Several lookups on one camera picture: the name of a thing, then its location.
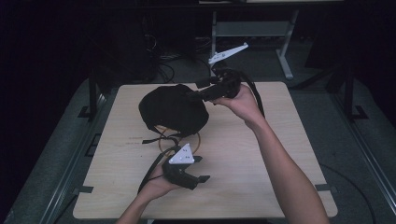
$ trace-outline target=table top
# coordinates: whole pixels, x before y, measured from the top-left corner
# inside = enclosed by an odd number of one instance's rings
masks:
[[[187,84],[193,90],[195,85]],[[142,145],[158,134],[141,119],[138,104],[161,85],[126,85],[119,89],[74,209],[76,218],[118,218],[131,203],[137,189],[159,155],[172,146],[161,141]],[[314,185],[326,184],[286,85],[256,83],[265,115],[291,157]],[[205,103],[209,121],[196,135],[182,139],[194,155],[203,159],[186,172],[210,175],[195,190],[177,189],[152,201],[142,218],[264,218],[283,217],[277,203],[256,138],[244,121],[221,105]],[[319,191],[327,214],[337,207],[331,193]]]

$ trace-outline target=black fabric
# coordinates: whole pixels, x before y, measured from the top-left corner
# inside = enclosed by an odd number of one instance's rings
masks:
[[[179,137],[198,133],[207,123],[209,114],[202,101],[191,102],[189,87],[161,86],[149,92],[140,102],[139,110],[143,121],[154,132],[156,125],[179,132]]]

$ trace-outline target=dark background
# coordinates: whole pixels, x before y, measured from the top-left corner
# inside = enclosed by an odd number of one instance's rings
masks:
[[[83,80],[92,72],[105,73],[101,76],[105,79],[96,80],[101,91],[122,83],[148,83],[155,76],[156,59],[146,51],[149,43],[143,33],[147,29],[156,32],[163,43],[186,50],[186,54],[193,53],[186,46],[191,45],[195,35],[210,32],[202,29],[210,27],[210,21],[196,20],[186,12],[172,17],[160,13],[154,22],[157,26],[151,27],[140,20],[145,12],[92,10],[99,5],[94,1],[0,2],[0,220],[5,218]],[[293,36],[316,39],[308,66],[326,69],[334,63],[350,64],[356,78],[371,90],[394,126],[395,5],[379,0],[346,1],[344,6],[323,15],[302,10]],[[125,29],[125,24],[132,28]],[[127,65],[109,59],[106,52]]]

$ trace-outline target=wrist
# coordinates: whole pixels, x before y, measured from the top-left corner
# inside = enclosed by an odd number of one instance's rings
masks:
[[[255,133],[266,124],[266,120],[264,117],[257,117],[255,119],[245,120],[245,123]]]

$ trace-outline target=black wire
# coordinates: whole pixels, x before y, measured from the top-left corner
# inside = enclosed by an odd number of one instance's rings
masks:
[[[367,206],[368,206],[368,208],[369,208],[369,210],[370,210],[370,214],[371,214],[371,217],[372,217],[372,222],[373,222],[373,224],[375,224],[375,223],[376,223],[376,220],[375,220],[375,212],[374,212],[374,209],[373,209],[373,207],[371,206],[370,201],[369,201],[369,199],[367,198],[367,196],[363,193],[363,191],[362,191],[361,189],[359,189],[359,187],[358,187],[355,183],[353,183],[353,181],[350,180],[347,176],[345,176],[345,175],[341,174],[340,172],[334,170],[332,167],[330,167],[330,166],[328,166],[328,165],[325,165],[325,164],[323,164],[323,163],[319,163],[319,165],[321,165],[321,166],[327,168],[328,170],[333,171],[334,173],[336,173],[336,174],[340,175],[341,177],[343,177],[347,182],[349,182],[349,184],[351,184],[351,185],[359,192],[359,194],[361,195],[361,197],[363,197],[364,201],[366,201],[366,204],[367,204]]]
[[[168,65],[168,64],[160,63],[160,65],[165,66],[165,67],[169,68],[172,71],[172,76],[168,77],[168,75],[166,75],[166,73],[161,68],[159,69],[161,72],[163,72],[163,74],[162,74],[163,75],[163,82],[164,83],[169,83],[170,81],[174,82],[173,79],[175,77],[175,69],[173,69],[173,67]]]
[[[70,204],[72,204],[72,202],[77,198],[77,195],[73,196],[73,198],[70,200],[70,202],[66,205],[66,207],[64,208],[64,210],[62,211],[61,214],[59,214],[59,216],[55,219],[55,221],[53,222],[54,224],[58,223],[59,219],[64,215],[64,212],[66,212],[67,208],[70,206]]]
[[[206,68],[207,68],[207,71],[208,71],[208,73],[209,73],[209,76],[211,75],[211,70],[210,70],[210,66],[209,66],[209,64],[208,63],[206,63],[206,62],[204,62],[204,60],[201,60],[201,59],[199,59],[199,58],[195,58],[195,60],[196,61],[198,61],[198,62],[200,62],[200,63],[203,63],[205,66],[206,66]]]

